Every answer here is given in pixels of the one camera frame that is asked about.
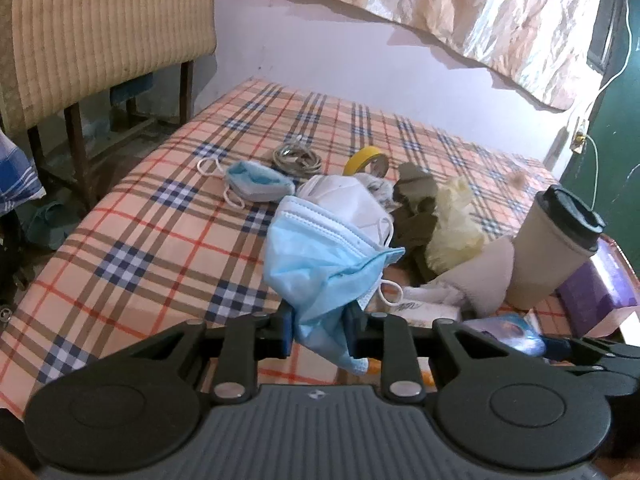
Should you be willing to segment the light blue surgical mask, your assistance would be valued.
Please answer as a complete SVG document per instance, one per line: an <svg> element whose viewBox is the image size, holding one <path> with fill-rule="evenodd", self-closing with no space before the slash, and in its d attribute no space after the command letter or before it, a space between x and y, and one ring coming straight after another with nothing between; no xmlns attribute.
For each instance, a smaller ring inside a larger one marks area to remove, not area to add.
<svg viewBox="0 0 640 480"><path fill-rule="evenodd" d="M290 195L280 201L267 231L264 282L294 309L297 342L361 375L369 363L349 354L344 307L351 302L367 307L386 266L404 253L372 240L326 208Z"/></svg>

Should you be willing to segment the white KN95 mask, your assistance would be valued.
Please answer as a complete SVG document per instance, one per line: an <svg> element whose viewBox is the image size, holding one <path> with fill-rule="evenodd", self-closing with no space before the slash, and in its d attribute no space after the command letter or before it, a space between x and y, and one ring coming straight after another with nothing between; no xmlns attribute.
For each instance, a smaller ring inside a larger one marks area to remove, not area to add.
<svg viewBox="0 0 640 480"><path fill-rule="evenodd" d="M304 183L296 196L356 226L375 243L390 246L393 218L355 177L318 174Z"/></svg>

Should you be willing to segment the white cloth sock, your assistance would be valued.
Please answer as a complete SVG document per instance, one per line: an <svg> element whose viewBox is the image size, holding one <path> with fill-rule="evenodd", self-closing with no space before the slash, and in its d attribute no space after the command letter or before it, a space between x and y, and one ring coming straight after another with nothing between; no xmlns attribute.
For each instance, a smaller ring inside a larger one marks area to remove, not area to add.
<svg viewBox="0 0 640 480"><path fill-rule="evenodd" d="M405 287L395 311L407 320L428 325L435 318L461 321L495 314L506 299L514 265L510 236L487 244L474 258L460 263L419 287Z"/></svg>

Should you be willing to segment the plaid bed sheet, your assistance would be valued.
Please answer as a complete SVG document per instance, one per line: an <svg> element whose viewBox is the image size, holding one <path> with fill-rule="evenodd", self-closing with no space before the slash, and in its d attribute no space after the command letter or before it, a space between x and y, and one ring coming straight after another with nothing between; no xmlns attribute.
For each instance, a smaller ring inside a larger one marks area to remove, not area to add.
<svg viewBox="0 0 640 480"><path fill-rule="evenodd" d="M374 146L393 167L412 162L437 181L465 178L473 219L491 238L523 222L553 181L538 160L489 151L408 118L263 80L240 84L123 177L66 238L1 336L1 404L21 415L46 382L189 318L222 324L271 310L262 244L273 206L228 206L221 180L196 163L269 162L302 140L338 174Z"/></svg>

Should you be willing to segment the paper coffee cup black lid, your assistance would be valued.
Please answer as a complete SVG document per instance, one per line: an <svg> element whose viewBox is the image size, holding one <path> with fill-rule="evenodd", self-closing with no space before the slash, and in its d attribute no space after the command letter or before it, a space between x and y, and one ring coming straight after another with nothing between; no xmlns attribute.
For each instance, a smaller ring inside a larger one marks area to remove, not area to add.
<svg viewBox="0 0 640 480"><path fill-rule="evenodd" d="M598 250L605 222L562 185L536 194L514 236L506 302L527 311L558 289Z"/></svg>

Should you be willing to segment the pale yellow glove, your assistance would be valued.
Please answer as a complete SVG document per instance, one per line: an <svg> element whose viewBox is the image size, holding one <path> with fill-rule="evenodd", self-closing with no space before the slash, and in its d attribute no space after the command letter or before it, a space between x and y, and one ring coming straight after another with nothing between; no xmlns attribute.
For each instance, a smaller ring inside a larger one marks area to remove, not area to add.
<svg viewBox="0 0 640 480"><path fill-rule="evenodd" d="M425 249L427 266L443 274L478 256L487 243L480 225L471 217L473 192L462 177L439 185L434 214L437 219Z"/></svg>

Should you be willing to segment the white rolled sock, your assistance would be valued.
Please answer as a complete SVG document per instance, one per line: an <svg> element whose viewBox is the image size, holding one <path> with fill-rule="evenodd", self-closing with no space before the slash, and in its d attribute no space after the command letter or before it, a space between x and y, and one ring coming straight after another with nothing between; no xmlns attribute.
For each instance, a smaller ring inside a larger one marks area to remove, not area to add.
<svg viewBox="0 0 640 480"><path fill-rule="evenodd" d="M398 203L394 200L394 186L389 180L375 177L373 174L367 174L366 172L358 172L358 174L355 174L355 178L387 212L391 212L398 207Z"/></svg>

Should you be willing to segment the olive green glove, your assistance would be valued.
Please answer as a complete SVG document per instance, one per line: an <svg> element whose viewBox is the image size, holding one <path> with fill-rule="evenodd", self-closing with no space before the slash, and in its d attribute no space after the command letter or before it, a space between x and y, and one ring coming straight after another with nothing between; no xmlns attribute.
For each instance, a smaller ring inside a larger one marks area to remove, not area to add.
<svg viewBox="0 0 640 480"><path fill-rule="evenodd" d="M405 249L397 265L407 273L411 286L419 286L436 276L426 263L426 248L437 223L438 186L430 172L412 162L403 162L398 171L399 180L393 189L398 207L392 212L394 236L390 246Z"/></svg>

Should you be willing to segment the folded blue mask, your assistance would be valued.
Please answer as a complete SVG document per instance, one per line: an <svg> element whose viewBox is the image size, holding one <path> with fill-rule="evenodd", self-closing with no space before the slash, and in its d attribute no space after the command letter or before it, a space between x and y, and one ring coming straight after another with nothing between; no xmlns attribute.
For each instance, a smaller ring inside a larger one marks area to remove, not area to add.
<svg viewBox="0 0 640 480"><path fill-rule="evenodd" d="M216 156L203 157L196 162L196 170L204 177L224 181L222 197L234 209L244 209L247 203L277 203L295 194L291 178L252 160L224 167Z"/></svg>

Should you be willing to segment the yellow tape roll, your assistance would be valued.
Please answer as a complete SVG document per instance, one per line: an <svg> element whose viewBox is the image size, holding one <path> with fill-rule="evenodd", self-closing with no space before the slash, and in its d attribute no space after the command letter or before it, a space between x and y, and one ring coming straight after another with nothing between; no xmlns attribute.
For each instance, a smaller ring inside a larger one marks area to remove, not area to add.
<svg viewBox="0 0 640 480"><path fill-rule="evenodd" d="M349 157L346 162L344 176L354 176L360 172L367 172L373 177L384 178L390 169L390 159L379 148L373 145L362 148Z"/></svg>

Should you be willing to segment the green door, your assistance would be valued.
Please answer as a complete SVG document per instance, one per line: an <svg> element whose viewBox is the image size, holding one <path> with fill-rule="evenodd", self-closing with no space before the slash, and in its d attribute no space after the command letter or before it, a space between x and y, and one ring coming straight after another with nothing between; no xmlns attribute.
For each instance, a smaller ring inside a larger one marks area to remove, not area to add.
<svg viewBox="0 0 640 480"><path fill-rule="evenodd" d="M639 269L639 0L628 0L608 72L617 77L598 97L586 145L561 183L605 221L605 234Z"/></svg>

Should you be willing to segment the green sandals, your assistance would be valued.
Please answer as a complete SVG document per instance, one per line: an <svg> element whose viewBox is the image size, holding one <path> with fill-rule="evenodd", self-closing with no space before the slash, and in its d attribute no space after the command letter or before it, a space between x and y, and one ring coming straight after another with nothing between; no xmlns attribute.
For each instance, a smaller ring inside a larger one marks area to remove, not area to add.
<svg viewBox="0 0 640 480"><path fill-rule="evenodd" d="M81 216L57 200L26 209L23 229L26 240L40 249L55 252L80 223Z"/></svg>

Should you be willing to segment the woven wooden chair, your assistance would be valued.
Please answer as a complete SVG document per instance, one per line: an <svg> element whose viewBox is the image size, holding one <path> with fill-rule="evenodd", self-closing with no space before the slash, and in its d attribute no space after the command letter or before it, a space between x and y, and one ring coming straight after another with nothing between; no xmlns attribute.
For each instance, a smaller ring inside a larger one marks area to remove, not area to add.
<svg viewBox="0 0 640 480"><path fill-rule="evenodd" d="M58 182L93 206L80 101L177 65L185 124L193 62L215 48L214 0L1 0L3 130L26 133L38 174L54 181L38 126L62 112L75 175Z"/></svg>

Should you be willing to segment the wall power socket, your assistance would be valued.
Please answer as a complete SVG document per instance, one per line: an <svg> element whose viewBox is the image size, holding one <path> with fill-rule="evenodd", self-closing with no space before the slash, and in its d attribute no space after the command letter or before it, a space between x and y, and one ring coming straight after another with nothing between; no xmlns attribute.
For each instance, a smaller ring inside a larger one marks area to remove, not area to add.
<svg viewBox="0 0 640 480"><path fill-rule="evenodd" d="M587 142L587 135L583 131L576 131L570 141L570 150L574 154L582 154Z"/></svg>

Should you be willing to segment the beige wall curtain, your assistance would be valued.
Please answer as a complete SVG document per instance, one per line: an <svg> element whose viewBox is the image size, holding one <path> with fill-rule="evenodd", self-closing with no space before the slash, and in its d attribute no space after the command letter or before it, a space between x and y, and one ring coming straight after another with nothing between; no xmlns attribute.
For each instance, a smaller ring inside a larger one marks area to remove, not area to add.
<svg viewBox="0 0 640 480"><path fill-rule="evenodd" d="M432 35L506 77L539 103L567 110L587 80L600 0L336 0Z"/></svg>

